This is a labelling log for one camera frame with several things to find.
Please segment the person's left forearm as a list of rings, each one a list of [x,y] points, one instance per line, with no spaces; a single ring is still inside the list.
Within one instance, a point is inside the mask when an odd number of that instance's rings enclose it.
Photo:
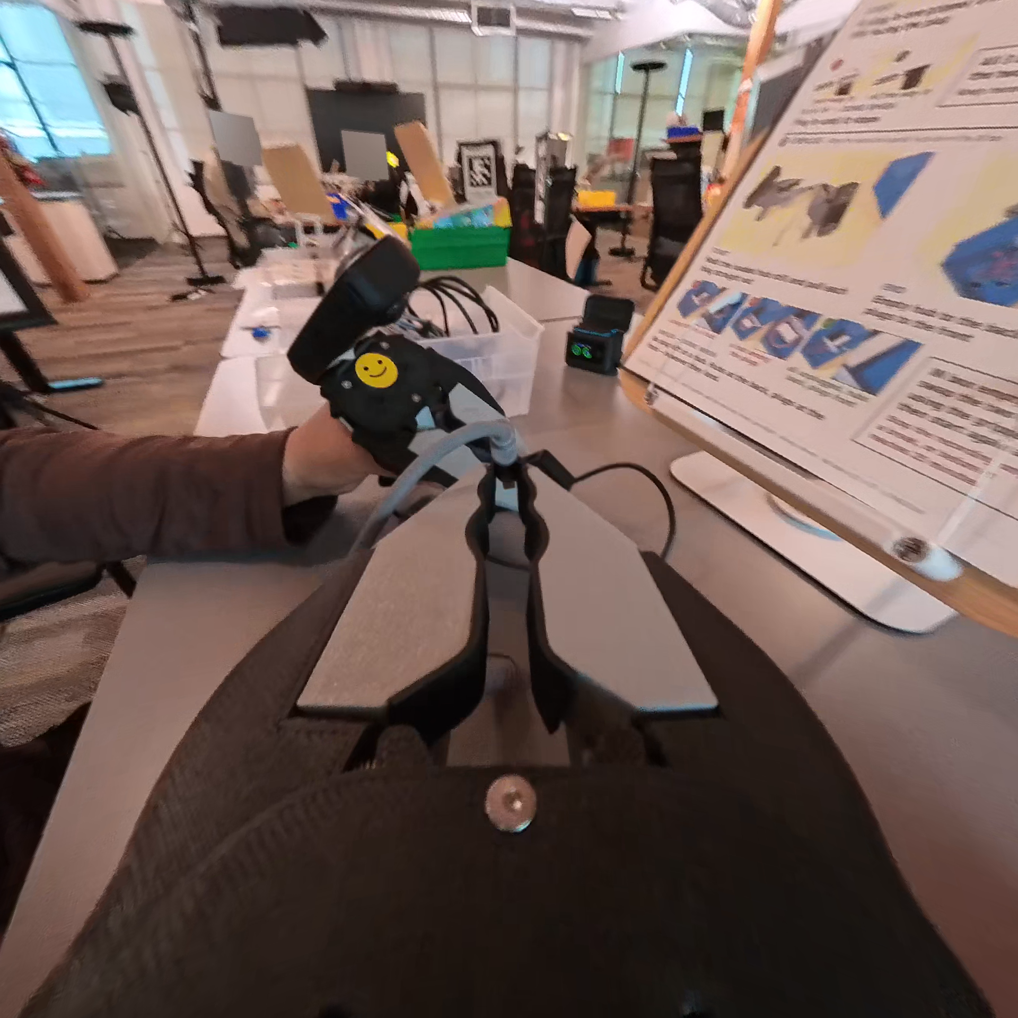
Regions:
[[[287,492],[287,431],[125,438],[42,426],[2,432],[2,569],[237,557],[306,545],[338,495]]]

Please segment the window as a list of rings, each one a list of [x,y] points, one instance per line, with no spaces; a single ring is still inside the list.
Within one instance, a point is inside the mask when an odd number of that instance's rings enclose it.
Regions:
[[[62,24],[42,5],[1,3],[1,127],[32,163],[112,154]]]

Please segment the black mesh office chair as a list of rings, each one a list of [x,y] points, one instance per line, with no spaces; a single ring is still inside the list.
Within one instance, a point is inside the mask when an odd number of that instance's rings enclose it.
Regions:
[[[672,156],[655,156],[648,165],[652,193],[651,235],[640,285],[656,291],[694,235],[703,216],[701,143],[672,147]]]
[[[568,280],[566,238],[572,223],[576,167],[555,167],[542,196],[543,221],[538,222],[538,176],[533,168],[517,163],[508,197],[511,228],[508,257],[543,273]]]

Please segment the dark wall screen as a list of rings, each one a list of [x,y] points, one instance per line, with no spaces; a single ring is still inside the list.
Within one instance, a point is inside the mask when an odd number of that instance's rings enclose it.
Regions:
[[[329,89],[305,91],[315,144],[324,170],[335,163],[346,170],[342,134],[383,134],[387,151],[401,161],[403,154],[395,127],[418,121],[427,124],[423,93],[403,92],[396,83],[339,82]]]

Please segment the black floor lamp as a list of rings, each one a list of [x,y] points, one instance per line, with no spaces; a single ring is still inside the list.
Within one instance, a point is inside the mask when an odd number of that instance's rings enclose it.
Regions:
[[[640,150],[642,149],[643,139],[643,126],[645,121],[645,114],[647,109],[648,99],[651,98],[651,80],[655,73],[665,69],[667,63],[660,59],[644,59],[640,60],[632,65],[635,72],[643,75],[643,89],[642,95],[640,95],[640,103],[638,107],[638,117],[637,124],[632,146],[632,157],[630,161],[626,197],[621,204],[625,208],[620,211],[621,216],[621,231],[619,242],[614,245],[614,247],[609,249],[609,254],[621,259],[624,261],[633,261],[635,259],[635,248],[632,248],[629,243],[630,228],[633,221],[634,211],[635,211],[635,192],[636,192],[636,180],[637,171],[640,157]]]

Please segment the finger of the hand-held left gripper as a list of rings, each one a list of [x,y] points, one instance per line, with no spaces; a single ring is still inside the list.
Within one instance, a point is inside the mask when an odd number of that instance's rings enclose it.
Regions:
[[[440,429],[452,432],[461,426],[495,422],[506,418],[480,379],[467,370],[441,370]]]

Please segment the black framed board on stand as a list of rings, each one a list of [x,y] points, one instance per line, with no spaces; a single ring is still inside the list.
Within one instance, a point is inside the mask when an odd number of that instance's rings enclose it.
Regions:
[[[19,333],[57,324],[54,315],[40,299],[29,276],[17,259],[1,240],[1,353],[15,375],[33,393],[59,395],[65,392],[87,391],[101,388],[105,381],[97,376],[51,381],[47,378],[29,349],[22,344]]]

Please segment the white cabinet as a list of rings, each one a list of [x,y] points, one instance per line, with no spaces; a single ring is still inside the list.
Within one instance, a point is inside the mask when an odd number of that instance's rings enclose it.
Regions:
[[[105,284],[120,275],[117,263],[79,192],[35,191],[32,196],[40,204],[84,283]]]

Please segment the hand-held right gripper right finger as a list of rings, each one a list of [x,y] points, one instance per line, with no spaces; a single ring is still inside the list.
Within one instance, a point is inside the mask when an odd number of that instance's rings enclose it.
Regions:
[[[717,695],[630,538],[533,466],[520,471],[533,700],[549,731],[714,713]]]

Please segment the black and white tag sign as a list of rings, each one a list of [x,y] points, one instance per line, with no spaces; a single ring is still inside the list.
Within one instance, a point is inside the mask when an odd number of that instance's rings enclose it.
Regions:
[[[505,173],[499,139],[459,142],[456,159],[460,168],[463,199],[467,205],[486,205],[502,197]]]

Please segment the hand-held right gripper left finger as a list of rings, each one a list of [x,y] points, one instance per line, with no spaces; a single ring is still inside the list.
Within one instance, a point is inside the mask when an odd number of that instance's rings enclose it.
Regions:
[[[300,714],[402,725],[434,745],[479,704],[489,493],[478,467],[375,545],[299,694]]]

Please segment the white stand base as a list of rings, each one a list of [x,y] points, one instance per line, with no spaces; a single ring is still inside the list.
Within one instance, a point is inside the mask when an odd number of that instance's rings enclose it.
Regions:
[[[826,593],[872,623],[902,633],[927,634],[956,618],[947,604],[710,453],[680,457],[670,472]]]

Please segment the person's left hand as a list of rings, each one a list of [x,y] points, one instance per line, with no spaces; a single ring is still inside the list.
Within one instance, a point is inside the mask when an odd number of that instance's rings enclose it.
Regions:
[[[328,404],[288,433],[281,466],[285,507],[339,497],[369,477],[394,475],[352,440],[349,428],[332,416]]]

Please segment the instruction sheet on wooden board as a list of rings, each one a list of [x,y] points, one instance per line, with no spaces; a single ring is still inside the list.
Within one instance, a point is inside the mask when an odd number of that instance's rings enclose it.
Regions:
[[[651,413],[1016,634],[1016,2],[858,2],[623,366]]]

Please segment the orange wooden post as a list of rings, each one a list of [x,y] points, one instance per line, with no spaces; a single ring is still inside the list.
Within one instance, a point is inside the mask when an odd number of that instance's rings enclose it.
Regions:
[[[758,1],[750,11],[750,27],[733,107],[727,146],[722,152],[723,160],[719,169],[717,194],[733,184],[741,162],[749,149],[752,134],[752,113],[756,107],[758,71],[770,55],[771,46],[777,33],[779,16],[785,6],[784,1]]]

